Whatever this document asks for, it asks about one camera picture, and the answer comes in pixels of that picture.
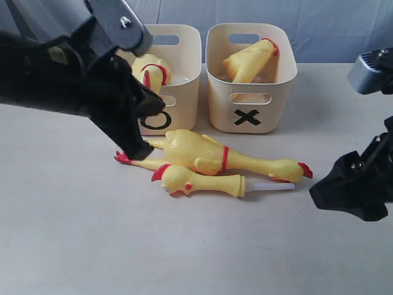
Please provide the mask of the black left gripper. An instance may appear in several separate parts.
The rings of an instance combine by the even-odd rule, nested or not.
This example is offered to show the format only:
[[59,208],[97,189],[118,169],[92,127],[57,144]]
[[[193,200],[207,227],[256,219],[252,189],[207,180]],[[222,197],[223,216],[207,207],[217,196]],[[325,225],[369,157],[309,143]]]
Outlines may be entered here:
[[1,32],[1,104],[89,118],[130,160],[154,148],[143,140],[137,118],[165,108],[159,95],[131,75],[117,55],[89,68],[63,37],[39,42]]

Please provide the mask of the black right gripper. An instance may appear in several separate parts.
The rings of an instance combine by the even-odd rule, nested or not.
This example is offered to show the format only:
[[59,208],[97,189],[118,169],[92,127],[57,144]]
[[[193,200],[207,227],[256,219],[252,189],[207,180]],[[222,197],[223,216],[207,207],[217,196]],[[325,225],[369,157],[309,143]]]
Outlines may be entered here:
[[365,222],[387,217],[392,202],[392,117],[386,131],[373,138],[364,152],[341,156],[309,193],[320,210],[341,211]]

